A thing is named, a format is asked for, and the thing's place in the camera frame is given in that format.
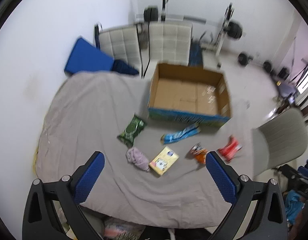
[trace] white cable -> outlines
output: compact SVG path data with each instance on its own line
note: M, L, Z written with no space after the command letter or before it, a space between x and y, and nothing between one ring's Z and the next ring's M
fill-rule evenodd
M170 240L176 240L176 238L175 238L175 229L168 228L167 230L168 230L169 235L170 235Z

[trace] blue cloth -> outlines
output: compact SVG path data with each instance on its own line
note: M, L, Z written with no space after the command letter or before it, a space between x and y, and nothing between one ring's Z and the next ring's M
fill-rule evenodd
M189 66L203 66L203 55L199 42L192 42L189 51Z
M308 177L308 169L306 169L305 167L303 166L299 166L297 171L300 173L300 174L303 174L304 176Z
M75 74L79 71L110 71L114 59L95 48L83 38L78 38L65 66L65 71Z
M304 203L300 201L300 195L294 190L288 192L285 200L285 211L287 221L294 225L298 213L302 210Z
M118 73L121 73L121 74L132 75L132 76L139 74L137 69L129 66L128 64L126 64L124 61L122 61L120 59L116 59L114 61L112 71L115 71L115 72L118 72Z

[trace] red snack bag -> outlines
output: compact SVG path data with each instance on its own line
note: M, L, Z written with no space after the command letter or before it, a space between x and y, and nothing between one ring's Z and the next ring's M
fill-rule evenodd
M239 142L234 138L233 135L231 135L229 137L228 144L224 148L218 149L218 151L226 158L228 162L230 162L234 158L236 152L241 149L241 147L242 146L239 144Z

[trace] pink cloth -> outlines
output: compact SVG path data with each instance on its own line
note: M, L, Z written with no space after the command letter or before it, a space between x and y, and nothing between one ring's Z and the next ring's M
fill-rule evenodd
M142 171L150 171L149 160L146 156L136 147L130 148L126 152L126 158L129 163L133 163Z

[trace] green snack bag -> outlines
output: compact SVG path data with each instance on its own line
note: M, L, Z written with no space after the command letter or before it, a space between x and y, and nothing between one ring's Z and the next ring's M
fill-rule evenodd
M147 123L134 114L130 124L126 127L124 132L117 136L117 138L125 143L127 147L131 148L134 145L134 139L141 133L145 126L147 126Z

